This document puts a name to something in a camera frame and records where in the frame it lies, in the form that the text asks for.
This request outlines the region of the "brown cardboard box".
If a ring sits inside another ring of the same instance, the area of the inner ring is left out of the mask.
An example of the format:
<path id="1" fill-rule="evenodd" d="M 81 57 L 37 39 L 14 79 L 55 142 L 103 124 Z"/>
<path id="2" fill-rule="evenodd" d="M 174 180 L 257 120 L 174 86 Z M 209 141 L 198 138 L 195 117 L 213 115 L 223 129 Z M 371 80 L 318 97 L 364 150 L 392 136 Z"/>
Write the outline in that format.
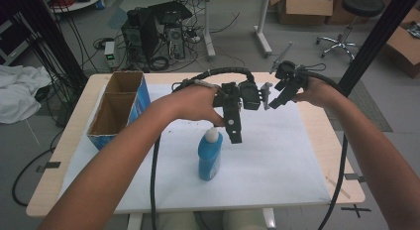
<path id="1" fill-rule="evenodd" d="M 385 46 L 389 60 L 413 79 L 420 78 L 420 39 L 413 37 L 407 29 L 420 23 L 420 11 L 411 9 L 396 28 Z"/>
<path id="2" fill-rule="evenodd" d="M 320 26 L 333 15 L 333 0 L 279 0 L 278 23 L 282 25 Z"/>

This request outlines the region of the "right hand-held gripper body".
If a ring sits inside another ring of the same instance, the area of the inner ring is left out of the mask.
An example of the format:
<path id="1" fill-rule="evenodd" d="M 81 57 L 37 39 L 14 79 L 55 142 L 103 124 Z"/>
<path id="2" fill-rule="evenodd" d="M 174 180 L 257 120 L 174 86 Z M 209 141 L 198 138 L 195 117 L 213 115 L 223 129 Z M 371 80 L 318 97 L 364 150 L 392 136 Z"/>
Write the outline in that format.
<path id="1" fill-rule="evenodd" d="M 289 60 L 280 63 L 274 76 L 278 82 L 284 79 L 287 81 L 286 86 L 298 88 L 298 91 L 308 87 L 308 76 L 305 74 L 305 69 Z"/>

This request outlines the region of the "blue bottle with white cap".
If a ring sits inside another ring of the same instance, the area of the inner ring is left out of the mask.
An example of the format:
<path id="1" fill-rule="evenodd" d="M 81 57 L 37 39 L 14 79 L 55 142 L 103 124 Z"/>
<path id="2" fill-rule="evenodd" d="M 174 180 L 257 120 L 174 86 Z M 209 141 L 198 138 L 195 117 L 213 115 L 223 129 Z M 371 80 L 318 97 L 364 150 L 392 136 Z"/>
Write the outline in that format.
<path id="1" fill-rule="evenodd" d="M 206 131 L 198 145 L 198 173 L 203 180 L 211 180 L 220 166 L 223 135 L 212 127 Z"/>

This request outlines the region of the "open computer case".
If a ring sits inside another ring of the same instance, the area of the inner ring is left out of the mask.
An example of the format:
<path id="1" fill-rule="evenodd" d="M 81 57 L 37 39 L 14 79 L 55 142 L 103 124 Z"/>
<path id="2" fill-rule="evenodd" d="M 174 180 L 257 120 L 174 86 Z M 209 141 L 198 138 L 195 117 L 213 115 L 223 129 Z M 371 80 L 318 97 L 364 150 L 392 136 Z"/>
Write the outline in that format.
<path id="1" fill-rule="evenodd" d="M 166 26 L 164 32 L 167 39 L 169 56 L 173 59 L 185 58 L 182 28 L 179 26 Z"/>

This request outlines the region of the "grey floor mat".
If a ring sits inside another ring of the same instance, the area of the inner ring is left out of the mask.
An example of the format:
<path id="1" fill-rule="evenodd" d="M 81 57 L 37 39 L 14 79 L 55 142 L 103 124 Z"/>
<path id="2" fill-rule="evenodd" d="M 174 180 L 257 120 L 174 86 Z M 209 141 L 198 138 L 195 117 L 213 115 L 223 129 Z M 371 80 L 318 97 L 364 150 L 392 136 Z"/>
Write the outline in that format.
<path id="1" fill-rule="evenodd" d="M 349 98 L 381 132 L 392 132 L 391 126 L 361 80 L 353 88 Z"/>

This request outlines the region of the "white desk with legs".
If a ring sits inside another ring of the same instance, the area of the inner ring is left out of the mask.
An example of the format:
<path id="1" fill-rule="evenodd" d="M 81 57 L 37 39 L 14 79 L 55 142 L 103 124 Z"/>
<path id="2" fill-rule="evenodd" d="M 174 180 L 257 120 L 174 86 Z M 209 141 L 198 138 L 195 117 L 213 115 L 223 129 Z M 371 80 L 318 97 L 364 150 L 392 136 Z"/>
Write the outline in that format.
<path id="1" fill-rule="evenodd" d="M 205 5 L 203 39 L 204 39 L 204 44 L 206 47 L 207 56 L 209 59 L 212 59 L 216 56 L 216 52 L 213 46 L 211 33 L 210 33 L 210 5 L 209 5 L 210 0 L 203 0 L 203 1 Z M 263 27 L 264 27 L 268 4 L 269 4 L 269 0 L 262 0 L 259 23 L 256 26 L 254 26 L 254 34 L 256 35 L 257 41 L 262 47 L 262 55 L 265 58 L 268 58 L 272 54 L 272 49 L 263 33 Z"/>

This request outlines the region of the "white table mat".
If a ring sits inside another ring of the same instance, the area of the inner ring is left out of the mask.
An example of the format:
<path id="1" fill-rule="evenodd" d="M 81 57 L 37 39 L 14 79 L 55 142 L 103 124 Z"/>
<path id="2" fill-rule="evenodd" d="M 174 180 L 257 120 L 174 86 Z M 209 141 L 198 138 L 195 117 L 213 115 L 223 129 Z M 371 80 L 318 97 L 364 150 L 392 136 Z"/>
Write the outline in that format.
<path id="1" fill-rule="evenodd" d="M 216 176 L 198 176 L 198 143 L 221 118 L 215 91 L 193 86 L 152 103 L 107 144 L 62 196 L 94 211 L 149 210 L 150 150 L 160 143 L 160 211 L 326 203 L 330 196 L 297 108 L 247 112 L 240 144 L 225 141 Z"/>

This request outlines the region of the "person's right hand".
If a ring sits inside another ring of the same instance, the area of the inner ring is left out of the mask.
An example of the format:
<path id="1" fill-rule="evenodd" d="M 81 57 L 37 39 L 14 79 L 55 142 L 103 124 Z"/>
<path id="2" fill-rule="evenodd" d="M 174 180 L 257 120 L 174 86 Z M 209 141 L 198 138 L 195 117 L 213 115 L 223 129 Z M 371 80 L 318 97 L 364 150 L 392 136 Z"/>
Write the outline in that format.
<path id="1" fill-rule="evenodd" d="M 340 93 L 326 82 L 310 77 L 308 87 L 293 98 L 293 102 L 309 102 L 312 105 L 331 108 L 340 98 Z"/>

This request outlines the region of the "black round stool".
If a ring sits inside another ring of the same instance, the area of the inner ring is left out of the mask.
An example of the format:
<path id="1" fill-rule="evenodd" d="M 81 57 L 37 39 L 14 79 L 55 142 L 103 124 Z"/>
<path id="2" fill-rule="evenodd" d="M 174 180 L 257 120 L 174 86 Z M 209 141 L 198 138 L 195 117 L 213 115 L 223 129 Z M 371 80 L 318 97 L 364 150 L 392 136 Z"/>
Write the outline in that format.
<path id="1" fill-rule="evenodd" d="M 332 46 L 324 50 L 321 53 L 323 58 L 327 53 L 334 49 L 342 49 L 349 56 L 349 63 L 352 63 L 355 59 L 355 55 L 349 50 L 349 47 L 359 48 L 355 43 L 347 41 L 349 34 L 351 33 L 354 24 L 359 17 L 372 18 L 378 16 L 385 8 L 382 0 L 342 0 L 342 8 L 354 15 L 352 22 L 346 27 L 342 34 L 339 34 L 336 39 L 319 36 L 316 38 L 316 44 L 319 45 L 321 41 L 328 41 L 332 43 Z"/>

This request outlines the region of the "person's left hand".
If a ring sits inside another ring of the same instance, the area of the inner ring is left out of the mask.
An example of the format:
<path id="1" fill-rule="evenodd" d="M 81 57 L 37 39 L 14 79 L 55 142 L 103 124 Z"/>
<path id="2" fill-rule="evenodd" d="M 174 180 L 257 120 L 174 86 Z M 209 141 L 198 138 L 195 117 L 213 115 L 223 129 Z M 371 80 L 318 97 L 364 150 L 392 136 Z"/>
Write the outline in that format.
<path id="1" fill-rule="evenodd" d="M 209 121 L 217 127 L 224 126 L 223 118 L 215 111 L 213 101 L 217 89 L 192 85 L 163 97 L 165 116 L 174 121 L 177 119 L 190 121 Z"/>

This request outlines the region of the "black metal stand pole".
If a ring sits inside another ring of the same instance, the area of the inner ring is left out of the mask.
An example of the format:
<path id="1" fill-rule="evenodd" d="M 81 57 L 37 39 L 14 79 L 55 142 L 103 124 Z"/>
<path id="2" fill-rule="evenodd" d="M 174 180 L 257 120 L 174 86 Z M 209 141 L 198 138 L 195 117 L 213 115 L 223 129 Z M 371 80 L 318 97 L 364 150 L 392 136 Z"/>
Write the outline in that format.
<path id="1" fill-rule="evenodd" d="M 418 0 L 391 0 L 373 27 L 354 61 L 350 64 L 338 85 L 348 97 L 368 70 L 376 55 L 393 35 L 405 16 Z"/>

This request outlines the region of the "small white power supply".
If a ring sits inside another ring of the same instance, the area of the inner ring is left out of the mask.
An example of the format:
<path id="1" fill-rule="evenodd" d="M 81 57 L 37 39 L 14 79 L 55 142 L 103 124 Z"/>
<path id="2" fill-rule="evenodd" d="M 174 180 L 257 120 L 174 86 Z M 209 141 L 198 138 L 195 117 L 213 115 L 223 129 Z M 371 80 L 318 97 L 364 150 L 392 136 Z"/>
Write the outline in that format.
<path id="1" fill-rule="evenodd" d="M 115 51 L 115 43 L 106 42 L 105 49 L 104 49 L 104 56 L 107 60 L 108 66 L 111 69 L 113 69 L 116 66 L 116 57 L 115 57 L 114 51 Z"/>

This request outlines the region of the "cardboard box with blue sides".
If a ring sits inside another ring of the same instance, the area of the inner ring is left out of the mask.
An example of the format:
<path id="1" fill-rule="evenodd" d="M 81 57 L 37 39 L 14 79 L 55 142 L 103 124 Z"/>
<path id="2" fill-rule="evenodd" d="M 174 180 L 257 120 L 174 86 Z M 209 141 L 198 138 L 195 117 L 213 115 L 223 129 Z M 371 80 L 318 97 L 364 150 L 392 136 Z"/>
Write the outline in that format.
<path id="1" fill-rule="evenodd" d="M 114 72 L 87 130 L 87 138 L 101 150 L 151 104 L 145 76 L 140 71 Z"/>

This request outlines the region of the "white cloth heap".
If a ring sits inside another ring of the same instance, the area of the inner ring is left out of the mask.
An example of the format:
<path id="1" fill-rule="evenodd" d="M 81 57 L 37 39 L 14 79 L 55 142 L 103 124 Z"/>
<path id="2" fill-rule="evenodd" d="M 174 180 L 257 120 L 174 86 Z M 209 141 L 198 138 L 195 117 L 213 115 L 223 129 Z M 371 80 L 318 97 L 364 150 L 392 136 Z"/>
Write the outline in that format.
<path id="1" fill-rule="evenodd" d="M 0 64 L 0 123 L 13 124 L 37 113 L 42 105 L 35 96 L 51 82 L 43 66 Z"/>

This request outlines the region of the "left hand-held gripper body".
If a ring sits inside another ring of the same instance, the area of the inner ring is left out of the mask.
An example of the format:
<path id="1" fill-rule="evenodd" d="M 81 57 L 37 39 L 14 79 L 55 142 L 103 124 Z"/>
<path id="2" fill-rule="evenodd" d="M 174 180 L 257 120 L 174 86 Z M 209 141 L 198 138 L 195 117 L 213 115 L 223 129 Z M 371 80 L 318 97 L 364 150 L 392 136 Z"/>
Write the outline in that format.
<path id="1" fill-rule="evenodd" d="M 258 110 L 263 105 L 263 109 L 267 110 L 271 87 L 270 82 L 264 83 L 261 88 L 251 81 L 243 81 L 239 84 L 236 82 L 223 83 L 214 98 L 213 106 Z"/>

